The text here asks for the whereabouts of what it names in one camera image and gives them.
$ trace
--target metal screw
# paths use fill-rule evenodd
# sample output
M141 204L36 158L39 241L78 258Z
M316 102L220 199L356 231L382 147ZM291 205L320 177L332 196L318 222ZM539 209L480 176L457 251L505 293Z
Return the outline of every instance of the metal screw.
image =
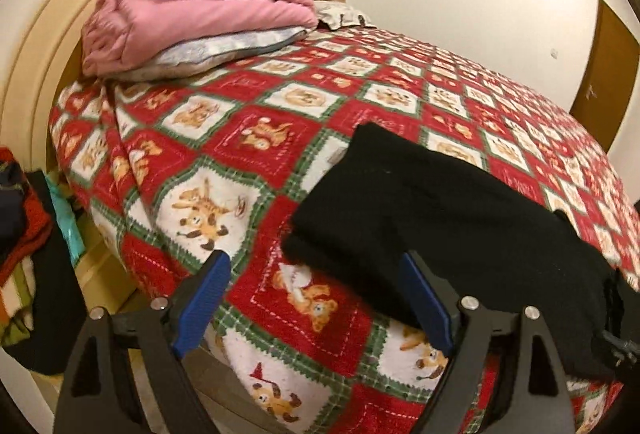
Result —
M151 309L161 311L166 309L169 305L169 300L166 297L156 297L151 301Z
M531 320L538 320L540 318L540 310L535 306L527 306L524 308L524 315Z
M106 310L101 306L96 306L89 311L89 317L91 320L100 320L106 313Z
M469 311L477 310L480 307L480 302L478 301L478 299L469 295L467 295L466 297L462 297L460 303L462 304L462 307L464 309L468 309Z

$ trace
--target pink blanket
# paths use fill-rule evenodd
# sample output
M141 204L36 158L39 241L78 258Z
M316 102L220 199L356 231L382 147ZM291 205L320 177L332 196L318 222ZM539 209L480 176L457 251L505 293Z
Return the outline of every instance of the pink blanket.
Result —
M183 40L317 24L313 0L98 0L82 27L82 72L130 70Z

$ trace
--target bed sheet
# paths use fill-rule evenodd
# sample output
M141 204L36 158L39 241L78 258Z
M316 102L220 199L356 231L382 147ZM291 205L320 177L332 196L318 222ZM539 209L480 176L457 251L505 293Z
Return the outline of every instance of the bed sheet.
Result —
M212 249L229 253L220 345L297 433L407 433L447 363L280 249L296 205L368 121L561 208L638 288L638 215L598 144L533 90L407 36L316 31L181 81L76 82L50 116L69 183L143 290L171 294ZM489 359L463 432L478 429L495 376ZM568 387L581 434L620 391Z

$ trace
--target white pillow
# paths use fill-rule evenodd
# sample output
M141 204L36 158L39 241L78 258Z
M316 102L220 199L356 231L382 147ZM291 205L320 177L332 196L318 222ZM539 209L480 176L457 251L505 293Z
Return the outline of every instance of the white pillow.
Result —
M335 30L349 26L377 27L372 23L369 15L344 2L315 0L314 4L316 5L318 19L324 22L329 29Z
M139 68L106 76L125 82L190 77L225 62L277 51L307 33L302 26L292 26L187 40L159 52Z

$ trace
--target brown door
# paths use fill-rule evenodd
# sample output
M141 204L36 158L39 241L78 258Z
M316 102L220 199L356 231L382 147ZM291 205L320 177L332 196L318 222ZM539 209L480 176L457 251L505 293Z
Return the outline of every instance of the brown door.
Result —
M572 116L608 151L634 89L640 45L613 10L600 0L591 55Z

